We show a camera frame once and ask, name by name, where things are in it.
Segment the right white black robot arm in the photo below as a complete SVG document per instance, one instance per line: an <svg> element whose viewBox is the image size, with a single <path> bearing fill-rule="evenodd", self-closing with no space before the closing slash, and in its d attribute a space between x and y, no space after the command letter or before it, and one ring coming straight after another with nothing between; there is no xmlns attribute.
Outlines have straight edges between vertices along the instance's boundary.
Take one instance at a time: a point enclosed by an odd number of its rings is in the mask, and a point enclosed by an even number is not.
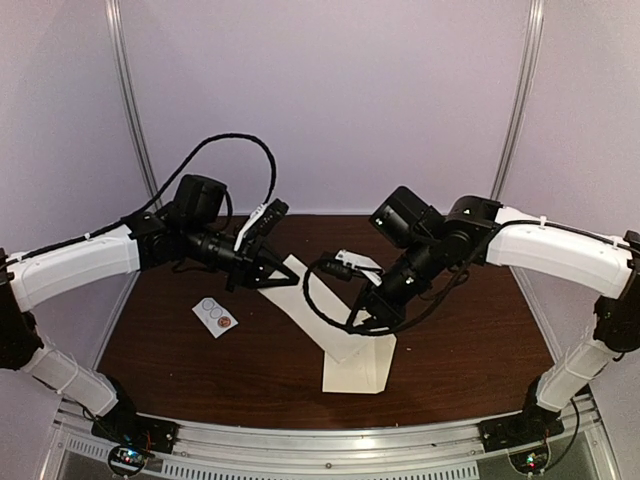
<svg viewBox="0 0 640 480"><path fill-rule="evenodd" d="M525 214L478 196L440 213L405 186L370 216L401 256L387 270L341 251L336 260L368 280L354 312L368 318L349 332L384 335L408 329L437 308L473 264L528 269L588 287L599 295L595 327L530 386L513 419L519 440L535 440L572 397L611 361L639 348L639 235L605 236Z"/></svg>

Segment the white letter paper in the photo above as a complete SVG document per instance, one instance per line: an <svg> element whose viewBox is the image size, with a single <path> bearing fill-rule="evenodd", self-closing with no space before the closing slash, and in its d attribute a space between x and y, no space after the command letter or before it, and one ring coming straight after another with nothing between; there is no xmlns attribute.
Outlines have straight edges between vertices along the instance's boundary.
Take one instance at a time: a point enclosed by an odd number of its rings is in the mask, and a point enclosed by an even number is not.
<svg viewBox="0 0 640 480"><path fill-rule="evenodd" d="M342 362L375 338L348 334L324 321L304 296L303 280L308 267L292 254L284 264L300 277L299 282L294 286L260 289L259 292L289 316L332 359ZM329 319L340 324L347 320L350 308L315 274L308 279L308 293L317 309Z"/></svg>

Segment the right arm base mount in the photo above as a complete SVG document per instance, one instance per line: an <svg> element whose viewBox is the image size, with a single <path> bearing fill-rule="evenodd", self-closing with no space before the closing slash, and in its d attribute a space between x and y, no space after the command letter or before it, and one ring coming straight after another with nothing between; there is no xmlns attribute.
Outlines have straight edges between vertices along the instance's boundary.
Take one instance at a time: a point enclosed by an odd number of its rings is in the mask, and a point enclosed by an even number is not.
<svg viewBox="0 0 640 480"><path fill-rule="evenodd" d="M552 463L549 440L564 432L559 411L538 404L529 393L519 413L483 420L478 425L486 453L508 452L511 467L527 477L544 474Z"/></svg>

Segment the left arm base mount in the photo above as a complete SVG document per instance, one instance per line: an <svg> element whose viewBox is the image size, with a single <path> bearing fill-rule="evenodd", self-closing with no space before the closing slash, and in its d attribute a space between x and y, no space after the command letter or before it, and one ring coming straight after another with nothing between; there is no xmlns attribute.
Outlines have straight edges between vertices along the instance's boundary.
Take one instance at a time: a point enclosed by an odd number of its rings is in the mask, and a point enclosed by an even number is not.
<svg viewBox="0 0 640 480"><path fill-rule="evenodd" d="M157 454L171 454L179 426L168 420L139 414L100 417L84 410L92 423L93 436L114 443L107 454L107 466L117 476L129 478L141 473Z"/></svg>

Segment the cream paper envelope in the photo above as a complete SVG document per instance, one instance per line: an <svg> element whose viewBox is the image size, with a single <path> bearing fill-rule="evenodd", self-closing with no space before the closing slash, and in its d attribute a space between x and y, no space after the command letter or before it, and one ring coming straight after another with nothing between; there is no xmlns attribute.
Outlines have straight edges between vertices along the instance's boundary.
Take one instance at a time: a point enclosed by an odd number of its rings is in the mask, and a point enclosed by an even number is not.
<svg viewBox="0 0 640 480"><path fill-rule="evenodd" d="M342 362L324 355L322 392L336 394L382 393L390 375L397 338L375 337Z"/></svg>

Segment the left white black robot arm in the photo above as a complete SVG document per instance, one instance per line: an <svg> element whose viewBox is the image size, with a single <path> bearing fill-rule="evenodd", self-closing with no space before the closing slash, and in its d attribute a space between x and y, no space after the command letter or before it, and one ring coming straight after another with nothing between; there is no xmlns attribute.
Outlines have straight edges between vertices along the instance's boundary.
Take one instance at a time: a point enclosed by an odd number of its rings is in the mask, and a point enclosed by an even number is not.
<svg viewBox="0 0 640 480"><path fill-rule="evenodd" d="M196 262L223 272L226 289L294 286L299 277L270 248L267 235L288 205L260 205L236 234L213 229L226 186L201 175L184 176L172 201L158 212L142 209L103 233L43 250L1 257L1 367L23 371L84 407L123 444L137 442L144 424L113 379L80 366L40 336L33 309L60 294L120 274L168 263Z"/></svg>

